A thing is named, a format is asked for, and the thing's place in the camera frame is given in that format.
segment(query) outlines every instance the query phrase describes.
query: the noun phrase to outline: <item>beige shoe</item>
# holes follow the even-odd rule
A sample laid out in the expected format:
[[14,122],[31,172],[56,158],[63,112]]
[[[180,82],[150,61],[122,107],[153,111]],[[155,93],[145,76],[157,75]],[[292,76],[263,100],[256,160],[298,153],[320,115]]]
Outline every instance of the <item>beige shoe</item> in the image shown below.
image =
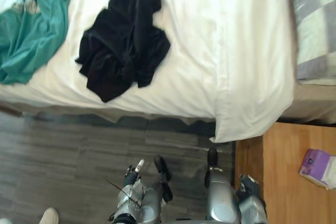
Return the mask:
[[0,219],[0,224],[12,224],[8,219]]
[[58,212],[54,208],[48,208],[44,212],[40,224],[58,224]]

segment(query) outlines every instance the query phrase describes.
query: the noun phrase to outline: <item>white duvet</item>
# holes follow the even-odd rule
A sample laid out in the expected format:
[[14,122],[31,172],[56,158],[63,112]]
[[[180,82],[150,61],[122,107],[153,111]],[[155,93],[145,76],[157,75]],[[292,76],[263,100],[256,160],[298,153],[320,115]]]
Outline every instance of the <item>white duvet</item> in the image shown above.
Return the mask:
[[[8,8],[14,0],[0,0]],[[291,105],[287,0],[162,0],[154,24],[172,46],[152,83],[102,103],[78,71],[81,36],[108,0],[71,0],[66,41],[26,84],[0,85],[0,100],[216,118],[215,142],[263,134]]]

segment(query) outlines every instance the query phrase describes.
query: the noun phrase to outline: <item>dark wooden floor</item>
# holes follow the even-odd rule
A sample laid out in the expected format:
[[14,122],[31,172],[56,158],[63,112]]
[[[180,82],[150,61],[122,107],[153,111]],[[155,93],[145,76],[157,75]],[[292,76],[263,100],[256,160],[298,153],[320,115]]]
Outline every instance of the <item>dark wooden floor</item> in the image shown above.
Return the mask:
[[[207,132],[173,132],[174,123],[168,132],[159,122],[137,120],[130,129],[125,120],[118,125],[90,116],[16,118],[0,113],[0,218],[34,224],[47,207],[55,207],[61,224],[106,223],[118,194],[106,179],[121,186],[126,167],[144,158],[142,177],[150,182],[156,154],[173,174],[174,200],[163,209],[163,220],[203,218],[206,151],[214,145]],[[232,143],[217,145],[219,165],[229,179],[233,148]]]

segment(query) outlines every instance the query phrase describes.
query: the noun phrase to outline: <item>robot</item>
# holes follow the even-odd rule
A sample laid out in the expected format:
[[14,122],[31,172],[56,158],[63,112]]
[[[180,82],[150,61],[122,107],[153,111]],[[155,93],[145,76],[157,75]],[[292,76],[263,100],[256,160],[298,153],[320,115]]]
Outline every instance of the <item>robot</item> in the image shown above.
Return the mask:
[[[160,224],[162,207],[173,199],[168,182],[171,174],[160,156],[154,158],[158,171],[156,181],[146,188],[139,172],[144,164],[127,168],[124,187],[118,194],[118,206],[109,218],[113,224]],[[175,224],[268,224],[266,204],[260,197],[260,186],[248,175],[240,175],[240,188],[234,191],[218,166],[217,150],[207,153],[204,185],[208,188],[207,214],[204,220],[177,220]]]

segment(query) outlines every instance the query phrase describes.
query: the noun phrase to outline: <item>wire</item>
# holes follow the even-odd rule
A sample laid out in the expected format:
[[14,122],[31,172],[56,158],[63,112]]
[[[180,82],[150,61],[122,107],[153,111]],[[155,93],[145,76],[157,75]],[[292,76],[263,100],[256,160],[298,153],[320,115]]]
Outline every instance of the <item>wire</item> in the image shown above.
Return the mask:
[[111,184],[112,186],[114,186],[114,187],[115,187],[116,189],[118,189],[119,191],[122,191],[122,192],[123,192],[123,193],[124,193],[130,200],[131,200],[131,201],[133,201],[133,202],[136,203],[139,207],[141,207],[137,201],[134,201],[134,200],[133,200],[130,196],[128,196],[128,194],[125,193],[120,187],[118,187],[118,186],[115,185],[114,183],[108,181],[107,179],[106,179],[106,182],[109,183],[109,184]]

